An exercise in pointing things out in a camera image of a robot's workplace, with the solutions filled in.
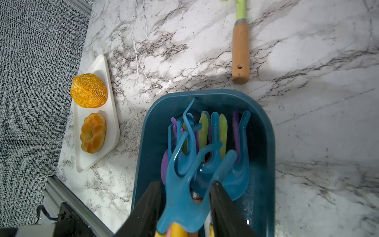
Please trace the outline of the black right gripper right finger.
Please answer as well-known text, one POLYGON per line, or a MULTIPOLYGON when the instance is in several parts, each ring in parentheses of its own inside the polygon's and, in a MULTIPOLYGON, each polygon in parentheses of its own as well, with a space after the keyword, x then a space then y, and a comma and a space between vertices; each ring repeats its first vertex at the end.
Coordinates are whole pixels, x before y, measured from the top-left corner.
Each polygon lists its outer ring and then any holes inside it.
POLYGON ((256 237, 219 181, 210 187, 210 209, 216 237, 256 237))

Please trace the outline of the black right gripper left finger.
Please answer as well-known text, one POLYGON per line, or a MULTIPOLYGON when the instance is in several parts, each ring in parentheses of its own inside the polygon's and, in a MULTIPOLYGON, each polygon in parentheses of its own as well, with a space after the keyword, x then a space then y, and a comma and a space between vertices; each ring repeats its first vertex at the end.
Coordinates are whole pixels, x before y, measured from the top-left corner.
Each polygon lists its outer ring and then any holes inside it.
POLYGON ((162 209, 162 182, 152 182, 116 237, 154 237, 162 209))

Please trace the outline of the teal storage box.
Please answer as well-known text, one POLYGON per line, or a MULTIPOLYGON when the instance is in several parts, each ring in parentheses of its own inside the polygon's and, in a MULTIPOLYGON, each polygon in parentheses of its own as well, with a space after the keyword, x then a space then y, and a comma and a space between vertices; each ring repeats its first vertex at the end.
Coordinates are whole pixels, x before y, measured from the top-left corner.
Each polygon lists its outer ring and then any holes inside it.
POLYGON ((142 127, 132 205, 136 206, 152 182, 160 180, 161 160, 167 149, 171 118, 184 110, 199 118, 202 111, 224 114, 251 112, 246 128, 250 182, 235 206, 260 237, 275 235, 275 136, 271 122, 253 98, 231 89, 170 93, 160 97, 148 110, 142 127))

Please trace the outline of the purple rake pink handle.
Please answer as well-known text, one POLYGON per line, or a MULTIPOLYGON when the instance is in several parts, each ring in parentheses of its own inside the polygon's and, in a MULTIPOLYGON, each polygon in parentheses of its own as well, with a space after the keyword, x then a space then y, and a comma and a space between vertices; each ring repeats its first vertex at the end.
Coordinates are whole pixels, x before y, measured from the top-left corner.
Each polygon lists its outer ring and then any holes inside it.
POLYGON ((164 185, 166 184, 166 172, 167 172, 169 160, 178 142, 178 130, 177 130, 178 122, 180 122, 180 135, 182 135, 184 132, 184 129, 183 129, 184 120, 182 117, 179 117, 179 118, 172 117, 171 124, 168 126, 168 129, 167 129, 168 147, 163 155, 161 167, 160 167, 160 176, 164 185))
POLYGON ((233 132, 234 132, 234 140, 235 140, 235 150, 237 152, 237 159, 235 161, 235 165, 240 160, 240 139, 239 139, 239 112, 235 111, 233 113, 233 132))

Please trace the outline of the light green rake brown handle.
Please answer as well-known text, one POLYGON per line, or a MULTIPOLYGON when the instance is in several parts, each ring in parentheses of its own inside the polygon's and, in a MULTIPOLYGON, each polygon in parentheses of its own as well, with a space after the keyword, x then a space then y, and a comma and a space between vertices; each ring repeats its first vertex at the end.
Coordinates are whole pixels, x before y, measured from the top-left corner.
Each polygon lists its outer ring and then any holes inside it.
MULTIPOLYGON (((201 149, 207 145, 208 141, 212 143, 211 116, 207 111, 201 112, 199 124, 202 125, 202 128, 198 131, 198 144, 199 144, 199 149, 201 149)), ((219 115, 219 139, 223 143, 223 146, 220 149, 221 159, 223 159, 226 155, 227 136, 228 136, 227 118, 224 114, 220 114, 219 115)))

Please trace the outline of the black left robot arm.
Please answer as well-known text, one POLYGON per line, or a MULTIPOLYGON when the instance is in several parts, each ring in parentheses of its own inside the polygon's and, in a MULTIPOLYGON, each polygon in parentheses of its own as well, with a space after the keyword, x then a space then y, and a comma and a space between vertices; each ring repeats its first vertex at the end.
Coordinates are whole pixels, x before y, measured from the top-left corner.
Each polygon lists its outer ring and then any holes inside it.
POLYGON ((45 217, 52 220, 50 224, 39 224, 21 226, 18 228, 1 228, 2 237, 93 237, 94 232, 88 224, 67 203, 63 202, 57 217, 49 215, 44 205, 37 207, 37 216, 43 213, 45 217))

